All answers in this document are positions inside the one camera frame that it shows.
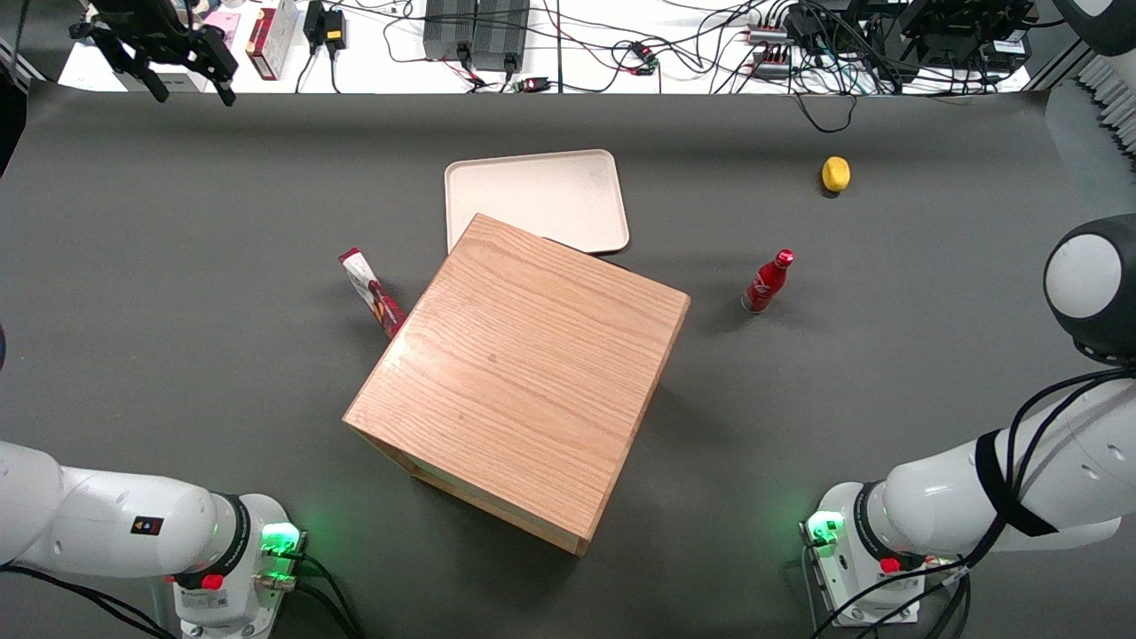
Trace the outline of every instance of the red and white package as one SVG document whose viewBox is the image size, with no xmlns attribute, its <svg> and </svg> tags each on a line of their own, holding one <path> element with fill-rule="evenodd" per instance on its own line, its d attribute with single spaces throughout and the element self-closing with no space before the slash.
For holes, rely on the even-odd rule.
<svg viewBox="0 0 1136 639">
<path fill-rule="evenodd" d="M 378 277 L 375 277 L 375 272 L 370 269 L 367 259 L 359 252 L 359 249 L 353 248 L 340 256 L 340 264 L 348 272 L 348 279 L 351 280 L 356 292 L 367 302 L 370 314 L 383 325 L 386 335 L 394 339 L 394 335 L 399 334 L 402 323 L 407 321 L 407 316 L 394 302 L 394 298 L 387 294 L 386 289 L 378 283 Z"/>
<path fill-rule="evenodd" d="M 284 74 L 289 48 L 295 32 L 294 0 L 281 0 L 275 9 L 260 9 L 244 51 L 264 80 L 279 80 Z"/>
</svg>

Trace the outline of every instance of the green led light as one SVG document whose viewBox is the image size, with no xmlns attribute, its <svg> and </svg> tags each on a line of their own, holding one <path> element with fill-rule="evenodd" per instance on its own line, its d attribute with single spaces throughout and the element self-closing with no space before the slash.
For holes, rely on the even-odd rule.
<svg viewBox="0 0 1136 639">
<path fill-rule="evenodd" d="M 270 553 L 295 553 L 300 549 L 300 529 L 283 522 L 260 530 L 260 549 Z"/>
<path fill-rule="evenodd" d="M 804 525 L 817 546 L 828 546 L 836 542 L 837 536 L 844 529 L 844 516 L 840 513 L 820 511 L 813 513 Z"/>
</svg>

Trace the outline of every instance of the snack bar wrapper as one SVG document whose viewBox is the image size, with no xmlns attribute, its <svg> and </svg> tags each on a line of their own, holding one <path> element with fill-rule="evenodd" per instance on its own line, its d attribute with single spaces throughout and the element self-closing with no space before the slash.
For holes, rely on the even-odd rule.
<svg viewBox="0 0 1136 639">
<path fill-rule="evenodd" d="M 340 256 L 340 264 L 348 272 L 348 279 L 351 280 L 359 297 L 367 302 L 371 315 L 383 325 L 386 335 L 394 339 L 403 322 L 407 321 L 407 316 L 394 302 L 394 298 L 387 294 L 383 285 L 378 283 L 378 277 L 375 277 L 375 272 L 370 269 L 367 259 L 359 252 L 359 249 L 353 248 Z"/>
</svg>

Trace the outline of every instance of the red button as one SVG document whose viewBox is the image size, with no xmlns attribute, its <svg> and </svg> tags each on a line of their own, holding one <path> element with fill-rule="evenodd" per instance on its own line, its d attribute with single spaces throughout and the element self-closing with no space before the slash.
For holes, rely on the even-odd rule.
<svg viewBox="0 0 1136 639">
<path fill-rule="evenodd" d="M 220 590 L 220 584 L 225 581 L 225 578 L 219 574 L 207 574 L 201 578 L 201 589 L 202 590 Z"/>
</svg>

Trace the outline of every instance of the label sticker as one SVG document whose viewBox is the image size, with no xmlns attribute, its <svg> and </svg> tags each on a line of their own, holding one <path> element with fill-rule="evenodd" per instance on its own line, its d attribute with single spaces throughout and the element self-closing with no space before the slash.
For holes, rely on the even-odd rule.
<svg viewBox="0 0 1136 639">
<path fill-rule="evenodd" d="M 228 606 L 228 592 L 220 590 L 182 590 L 182 607 L 187 611 L 212 611 Z"/>
<path fill-rule="evenodd" d="M 134 517 L 134 523 L 131 524 L 131 534 L 160 534 L 164 521 L 166 520 L 161 517 Z"/>
</svg>

